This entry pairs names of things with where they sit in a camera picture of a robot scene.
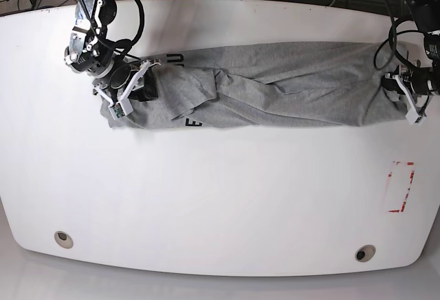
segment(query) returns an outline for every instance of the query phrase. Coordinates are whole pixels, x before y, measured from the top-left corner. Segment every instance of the circular hole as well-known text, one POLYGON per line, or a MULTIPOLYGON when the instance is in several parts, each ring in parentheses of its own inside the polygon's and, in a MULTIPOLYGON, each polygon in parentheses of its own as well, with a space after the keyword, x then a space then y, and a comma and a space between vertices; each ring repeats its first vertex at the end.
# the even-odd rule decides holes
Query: circular hole
POLYGON ((357 254, 356 254, 356 259, 358 260, 358 261, 360 261, 360 260, 362 260, 362 259, 364 259, 365 258, 365 252, 363 251, 363 250, 360 250, 359 252, 357 252, 357 254))
POLYGON ((58 237, 63 241, 67 240, 67 235, 65 233, 58 233, 58 237))
POLYGON ((57 231, 55 233, 55 242, 63 248, 68 249, 68 248, 74 247, 73 239, 67 233, 64 233, 63 231, 57 231))
POLYGON ((366 245, 356 251, 355 258, 356 261, 364 263, 370 261, 374 254, 376 254, 376 247, 373 245, 366 245))

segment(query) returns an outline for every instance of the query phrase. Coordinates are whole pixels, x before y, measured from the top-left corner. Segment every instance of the metal bracket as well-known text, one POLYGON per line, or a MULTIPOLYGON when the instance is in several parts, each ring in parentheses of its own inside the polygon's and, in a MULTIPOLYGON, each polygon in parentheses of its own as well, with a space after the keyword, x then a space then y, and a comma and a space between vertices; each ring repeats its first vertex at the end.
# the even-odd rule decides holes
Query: metal bracket
POLYGON ((409 110, 406 114, 406 119, 411 125, 421 125, 425 121, 426 115, 425 113, 420 114, 421 108, 416 106, 413 95, 411 95, 403 82, 403 77, 401 75, 393 75, 392 78, 397 81, 399 88, 405 93, 405 97, 408 100, 409 110))
POLYGON ((130 103, 129 95, 133 90, 133 88, 137 85, 138 81, 145 75, 146 71, 148 71, 149 68, 155 65, 160 65, 160 63, 152 64, 150 61, 144 61, 141 64, 139 71, 130 80, 125 90, 124 91, 120 90, 118 92, 117 102, 113 102, 111 97, 109 97, 99 85, 96 85, 94 87, 96 92, 100 94, 100 96, 102 96, 107 102, 110 103, 109 111, 114 120, 117 120, 124 116, 128 116, 131 112, 133 112, 133 106, 130 103))
POLYGON ((78 5, 76 6, 75 26, 72 29, 72 33, 70 34, 69 53, 76 53, 76 55, 74 55, 75 58, 72 59, 73 62, 76 62, 80 58, 81 54, 83 54, 83 52, 91 51, 85 50, 87 33, 91 29, 91 23, 87 19, 85 13, 88 12, 89 16, 92 17, 95 0, 83 1, 87 10, 83 10, 80 3, 78 2, 78 5))
POLYGON ((101 29, 102 29, 102 22, 101 19, 99 19, 99 14, 101 12, 101 8, 104 5, 104 0, 98 0, 97 4, 96 4, 96 10, 95 10, 95 21, 96 21, 96 25, 98 26, 95 31, 96 34, 100 34, 101 33, 101 29))

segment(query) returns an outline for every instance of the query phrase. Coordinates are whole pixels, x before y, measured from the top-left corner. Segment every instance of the robotic arm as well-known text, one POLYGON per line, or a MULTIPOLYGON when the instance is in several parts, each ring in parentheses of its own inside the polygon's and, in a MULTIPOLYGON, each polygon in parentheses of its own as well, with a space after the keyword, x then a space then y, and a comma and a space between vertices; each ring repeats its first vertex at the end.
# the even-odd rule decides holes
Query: robotic arm
MULTIPOLYGON (((409 102, 407 119, 410 123, 421 123, 425 109, 431 95, 438 95, 440 91, 440 0, 406 0, 411 17, 402 17, 396 20, 396 26, 405 21, 414 21, 418 30, 424 35, 423 45, 426 56, 432 61, 432 67, 420 67, 412 64, 399 52, 395 56, 402 63, 393 73, 382 77, 382 86, 399 94, 404 94, 409 102), (422 108, 416 107, 413 97, 427 96, 426 104, 422 108)), ((397 40, 390 30, 388 42, 397 40)))
MULTIPOLYGON (((134 1, 140 16, 137 34, 132 40, 113 42, 107 39, 107 26, 116 17, 115 1, 78 0, 75 26, 65 50, 65 62, 74 72, 87 72, 95 78, 94 93, 109 102, 115 120, 133 111, 129 99, 148 101, 157 98, 151 68, 158 65, 158 61, 141 60, 129 54, 144 29, 142 3, 134 1)), ((396 51, 394 54, 402 65, 382 77, 382 86, 404 94, 409 104, 407 119, 412 124, 420 124, 426 117, 429 96, 440 91, 440 0, 406 0, 406 3, 412 16, 400 18, 395 24, 414 20, 419 29, 417 32, 424 35, 425 52, 432 60, 432 67, 414 65, 396 51), (415 104, 417 96, 427 96, 426 104, 421 108, 415 104)), ((397 35, 390 30, 388 40, 381 47, 387 42, 392 47, 397 35)))
POLYGON ((140 16, 137 34, 132 40, 113 42, 107 39, 107 26, 116 17, 115 0, 78 0, 75 25, 65 50, 65 62, 74 72, 87 72, 95 78, 94 93, 109 102, 115 120, 133 111, 129 99, 157 98, 151 68, 159 63, 129 54, 144 30, 144 8, 140 0, 134 1, 140 16))

